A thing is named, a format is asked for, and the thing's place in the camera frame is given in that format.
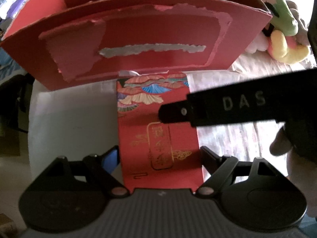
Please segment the person right hand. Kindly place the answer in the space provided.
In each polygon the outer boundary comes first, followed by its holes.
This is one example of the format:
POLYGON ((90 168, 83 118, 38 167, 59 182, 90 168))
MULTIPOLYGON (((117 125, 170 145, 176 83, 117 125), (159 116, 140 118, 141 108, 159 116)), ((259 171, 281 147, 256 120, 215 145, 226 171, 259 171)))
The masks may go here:
POLYGON ((316 217, 316 163, 301 157, 288 140, 284 127, 277 132, 270 145, 274 156, 287 155, 286 167, 289 180, 304 194, 307 201, 307 214, 316 217))

